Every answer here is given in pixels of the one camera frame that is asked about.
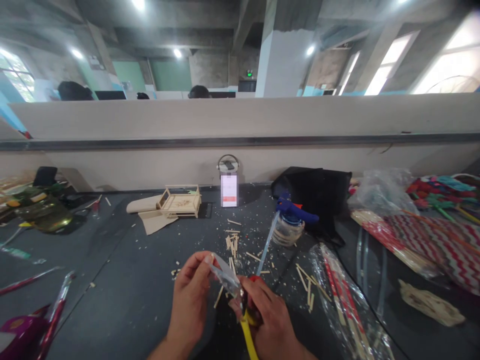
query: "yellow scissors handle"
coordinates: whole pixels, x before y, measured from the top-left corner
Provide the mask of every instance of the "yellow scissors handle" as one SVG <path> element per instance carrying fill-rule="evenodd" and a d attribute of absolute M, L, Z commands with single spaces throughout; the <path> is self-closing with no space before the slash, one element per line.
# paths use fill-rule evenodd
<path fill-rule="evenodd" d="M 257 351 L 255 350 L 254 340 L 252 339 L 252 333 L 250 332 L 249 315 L 248 312 L 240 321 L 241 329 L 243 330 L 243 336 L 245 336 L 246 349 L 248 350 L 248 356 L 250 360 L 259 360 Z"/>

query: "wooden model furniture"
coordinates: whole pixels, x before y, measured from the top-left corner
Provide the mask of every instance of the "wooden model furniture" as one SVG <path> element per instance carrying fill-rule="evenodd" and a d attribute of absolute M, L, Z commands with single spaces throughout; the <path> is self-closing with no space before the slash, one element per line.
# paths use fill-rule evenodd
<path fill-rule="evenodd" d="M 162 214 L 167 218 L 188 216 L 198 218 L 201 203 L 198 185 L 166 185 L 158 202 Z"/>

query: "hand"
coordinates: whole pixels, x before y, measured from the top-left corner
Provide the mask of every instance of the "hand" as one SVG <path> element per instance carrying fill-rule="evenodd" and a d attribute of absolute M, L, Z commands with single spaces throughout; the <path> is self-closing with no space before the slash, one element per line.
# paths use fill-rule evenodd
<path fill-rule="evenodd" d="M 149 360 L 187 359 L 202 337 L 210 288 L 209 264 L 214 261 L 211 254 L 194 253 L 176 276 L 168 332 Z"/>
<path fill-rule="evenodd" d="M 297 340 L 285 301 L 263 281 L 252 282 L 245 276 L 238 279 L 248 293 L 248 302 L 253 301 L 263 318 L 262 325 L 250 328 L 258 357 L 262 360 L 315 359 Z"/>

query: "phone screen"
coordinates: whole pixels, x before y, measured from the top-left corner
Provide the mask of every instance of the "phone screen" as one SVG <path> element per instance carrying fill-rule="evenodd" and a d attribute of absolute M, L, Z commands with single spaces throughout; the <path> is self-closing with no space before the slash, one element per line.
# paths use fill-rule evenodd
<path fill-rule="evenodd" d="M 220 174 L 220 196 L 223 208 L 237 207 L 239 186 L 236 172 L 222 172 Z"/>

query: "gray table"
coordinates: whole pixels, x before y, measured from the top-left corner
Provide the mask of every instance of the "gray table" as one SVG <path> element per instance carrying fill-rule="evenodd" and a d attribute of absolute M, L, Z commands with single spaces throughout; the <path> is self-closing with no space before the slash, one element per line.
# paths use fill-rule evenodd
<path fill-rule="evenodd" d="M 156 195 L 150 192 L 104 195 L 112 206 L 102 201 L 98 219 L 87 211 L 78 212 L 79 227 L 71 234 L 48 235 L 36 230 L 22 233 L 12 247 L 45 258 L 47 262 L 31 265 L 0 254 L 0 287 L 53 266 L 62 265 L 66 269 L 0 297 L 0 322 L 31 313 L 54 301 L 63 276 L 75 270 L 77 278 L 71 285 L 48 359 L 146 358 L 168 329 L 174 285 L 171 271 L 180 268 L 193 252 L 201 250 L 214 251 L 227 260 L 225 229 L 235 228 L 227 219 L 242 223 L 237 272 L 251 275 L 258 266 L 245 252 L 258 254 L 263 249 L 276 203 L 270 190 L 258 185 L 241 186 L 241 206 L 238 208 L 221 208 L 220 191 L 216 188 L 203 188 L 201 194 L 202 202 L 211 208 L 209 217 L 181 218 L 150 236 L 145 235 L 137 215 L 125 212 L 129 202 Z M 18 221 L 13 221 L 0 228 L 0 241 L 7 239 L 17 224 Z M 346 246 L 339 250 L 340 257 L 355 276 L 358 225 L 351 220 L 339 220 L 337 228 L 346 241 Z M 264 275 L 264 279 L 285 299 L 299 340 L 319 359 L 340 359 L 321 303 L 316 301 L 312 314 L 309 314 L 307 297 L 295 269 L 295 263 L 310 269 L 308 251 L 316 243 L 315 239 L 305 235 L 299 240 L 298 247 L 291 249 L 272 244 L 264 267 L 271 274 Z M 372 290 L 369 299 L 373 303 L 376 298 L 374 283 L 378 280 L 375 278 L 379 266 L 377 257 L 381 249 L 378 245 L 375 240 L 370 240 L 372 250 L 368 262 L 371 263 L 369 284 Z M 468 335 L 473 343 L 478 342 L 478 312 L 471 309 L 472 306 L 468 313 L 465 310 L 469 321 L 463 328 L 447 329 L 436 324 L 399 300 L 396 285 L 399 276 L 414 286 L 424 284 L 388 254 L 384 317 L 388 330 L 408 357 L 451 359 L 455 353 L 456 359 L 478 359 L 478 350 L 463 339 Z M 199 359 L 212 356 L 245 359 L 243 335 L 226 298 L 222 296 L 217 310 L 213 309 L 219 289 L 219 284 L 212 283 L 207 326 L 195 354 Z M 396 359 L 404 359 L 395 346 L 393 351 Z"/>

